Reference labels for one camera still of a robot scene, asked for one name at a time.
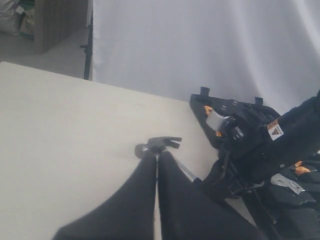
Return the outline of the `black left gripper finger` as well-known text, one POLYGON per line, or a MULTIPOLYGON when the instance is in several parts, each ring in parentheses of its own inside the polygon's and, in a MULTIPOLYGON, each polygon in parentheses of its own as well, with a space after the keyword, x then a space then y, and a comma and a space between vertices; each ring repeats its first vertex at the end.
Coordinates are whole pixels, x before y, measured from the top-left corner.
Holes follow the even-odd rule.
POLYGON ((152 240, 157 160, 147 155, 103 204, 61 227, 56 240, 152 240))

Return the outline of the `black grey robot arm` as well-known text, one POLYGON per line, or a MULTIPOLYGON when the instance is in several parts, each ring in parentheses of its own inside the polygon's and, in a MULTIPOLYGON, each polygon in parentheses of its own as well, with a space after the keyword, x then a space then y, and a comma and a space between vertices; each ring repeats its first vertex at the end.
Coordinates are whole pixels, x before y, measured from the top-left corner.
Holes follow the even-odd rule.
POLYGON ((169 151, 180 137, 135 147, 140 162, 103 204, 63 226, 57 240, 317 240, 320 237, 320 98, 284 114, 209 96, 189 105, 218 159, 205 179, 169 151))

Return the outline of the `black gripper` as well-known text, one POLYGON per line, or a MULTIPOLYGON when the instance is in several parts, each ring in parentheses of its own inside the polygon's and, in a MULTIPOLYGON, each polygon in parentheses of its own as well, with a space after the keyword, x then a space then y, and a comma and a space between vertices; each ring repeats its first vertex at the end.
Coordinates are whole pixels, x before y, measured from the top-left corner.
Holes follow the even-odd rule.
MULTIPOLYGON (((214 200, 237 199, 255 193, 265 199, 265 183, 254 177, 265 150, 254 149, 240 158, 221 147, 201 188, 214 200)), ((179 168, 169 151, 158 157, 158 203, 164 240, 265 240, 245 218, 204 195, 179 168)))

